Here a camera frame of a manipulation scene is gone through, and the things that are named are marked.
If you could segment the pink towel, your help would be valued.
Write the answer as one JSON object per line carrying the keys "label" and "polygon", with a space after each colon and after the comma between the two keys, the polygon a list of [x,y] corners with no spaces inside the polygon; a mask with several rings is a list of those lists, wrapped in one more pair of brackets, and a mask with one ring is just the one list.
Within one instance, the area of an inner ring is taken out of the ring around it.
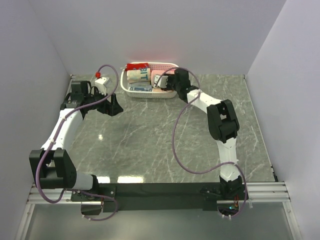
{"label": "pink towel", "polygon": [[163,70],[153,70],[151,72],[151,86],[154,92],[173,92],[174,89],[172,87],[172,77],[174,76],[173,71],[169,73],[165,73],[162,77],[161,75],[164,73]]}

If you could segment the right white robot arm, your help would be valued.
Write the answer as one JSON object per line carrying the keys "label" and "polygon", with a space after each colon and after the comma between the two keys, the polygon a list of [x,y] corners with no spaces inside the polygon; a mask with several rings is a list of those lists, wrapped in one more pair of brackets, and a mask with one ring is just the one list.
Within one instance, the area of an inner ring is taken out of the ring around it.
{"label": "right white robot arm", "polygon": [[207,116],[208,130],[218,147],[220,164],[200,172],[190,170],[183,166],[178,159],[175,149],[175,132],[179,119],[177,118],[172,130],[171,147],[177,163],[187,172],[202,175],[220,168],[219,192],[214,193],[226,200],[233,199],[243,189],[244,177],[238,166],[236,143],[240,124],[233,103],[229,100],[220,100],[204,93],[200,86],[191,84],[189,75],[192,74],[185,68],[172,67],[166,70],[160,78],[167,77],[167,85],[177,92],[179,98],[186,103],[183,110],[194,106],[203,111]]}

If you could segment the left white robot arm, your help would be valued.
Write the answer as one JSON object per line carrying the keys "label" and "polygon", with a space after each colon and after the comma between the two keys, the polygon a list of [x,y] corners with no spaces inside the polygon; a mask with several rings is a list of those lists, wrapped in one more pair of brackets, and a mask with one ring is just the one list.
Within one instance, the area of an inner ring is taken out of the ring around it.
{"label": "left white robot arm", "polygon": [[93,174],[76,170],[68,151],[76,131],[89,111],[98,111],[111,117],[124,110],[115,93],[108,94],[108,77],[90,81],[73,81],[60,105],[58,121],[48,140],[29,154],[29,162],[39,193],[44,189],[74,190],[89,201],[100,197],[98,179]]}

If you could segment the white plastic basket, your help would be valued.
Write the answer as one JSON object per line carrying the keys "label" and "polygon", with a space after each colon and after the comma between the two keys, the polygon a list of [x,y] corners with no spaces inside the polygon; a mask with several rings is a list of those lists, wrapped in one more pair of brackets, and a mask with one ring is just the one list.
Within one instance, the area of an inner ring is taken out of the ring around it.
{"label": "white plastic basket", "polygon": [[[173,71],[177,68],[178,65],[174,63],[168,63],[168,62],[148,62],[149,68],[151,71],[153,70],[162,70],[164,71],[161,76],[163,76],[166,73],[169,73],[170,71]],[[143,92],[143,91],[130,91],[129,86],[130,85],[151,85],[151,79],[150,81],[141,81],[141,82],[135,82],[135,83],[129,83],[127,81],[127,71],[126,66],[122,70],[121,78],[119,80],[121,88],[127,93],[129,97],[132,98],[141,98],[141,99],[171,99],[173,98],[177,92],[176,91],[153,91],[152,92]]]}

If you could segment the blue printed rolled towel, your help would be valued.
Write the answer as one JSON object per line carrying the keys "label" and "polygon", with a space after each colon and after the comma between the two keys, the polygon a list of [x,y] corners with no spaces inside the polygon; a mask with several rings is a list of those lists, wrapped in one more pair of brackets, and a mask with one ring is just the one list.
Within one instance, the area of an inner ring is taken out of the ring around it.
{"label": "blue printed rolled towel", "polygon": [[134,92],[152,92],[153,88],[150,84],[149,85],[134,84],[129,86],[129,90]]}

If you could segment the beige printed rolled towel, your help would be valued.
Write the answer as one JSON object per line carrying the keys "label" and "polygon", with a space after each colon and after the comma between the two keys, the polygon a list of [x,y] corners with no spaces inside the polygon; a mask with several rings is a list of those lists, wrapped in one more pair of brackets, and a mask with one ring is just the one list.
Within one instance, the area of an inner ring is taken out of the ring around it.
{"label": "beige printed rolled towel", "polygon": [[141,68],[128,70],[126,72],[127,81],[129,83],[137,83],[137,82],[149,82],[151,80],[151,69],[150,68]]}

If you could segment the red rolled towel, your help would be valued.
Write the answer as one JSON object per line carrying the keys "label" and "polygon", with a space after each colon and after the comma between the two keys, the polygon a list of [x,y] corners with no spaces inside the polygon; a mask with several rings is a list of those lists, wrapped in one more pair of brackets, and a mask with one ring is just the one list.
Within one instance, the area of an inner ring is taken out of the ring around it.
{"label": "red rolled towel", "polygon": [[149,68],[149,64],[147,62],[142,63],[128,63],[126,65],[126,71],[135,71],[135,70],[146,70]]}

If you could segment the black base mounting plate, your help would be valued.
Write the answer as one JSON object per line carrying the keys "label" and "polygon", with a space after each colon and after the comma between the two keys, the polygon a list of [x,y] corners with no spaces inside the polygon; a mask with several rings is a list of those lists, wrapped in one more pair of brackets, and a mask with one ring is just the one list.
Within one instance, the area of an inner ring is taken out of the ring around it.
{"label": "black base mounting plate", "polygon": [[216,211],[219,201],[247,200],[242,183],[101,183],[85,195],[77,190],[72,202],[97,204],[104,213],[120,211],[192,210]]}

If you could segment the aluminium frame rail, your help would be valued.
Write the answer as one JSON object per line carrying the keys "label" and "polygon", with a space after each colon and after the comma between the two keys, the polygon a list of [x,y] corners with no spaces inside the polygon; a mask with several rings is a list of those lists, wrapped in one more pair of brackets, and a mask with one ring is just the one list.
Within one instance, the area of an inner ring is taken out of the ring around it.
{"label": "aluminium frame rail", "polygon": [[[287,187],[284,182],[249,182],[247,183],[248,197],[247,203],[283,203],[291,202],[290,195],[288,193]],[[45,195],[53,200],[58,199],[62,189],[45,189],[43,192]],[[97,205],[93,201],[86,202],[76,202],[71,201],[72,192],[65,191],[62,199],[57,204],[92,204]],[[35,184],[32,185],[29,192],[26,204],[36,205],[36,204],[49,204],[45,201],[39,191],[37,190]]]}

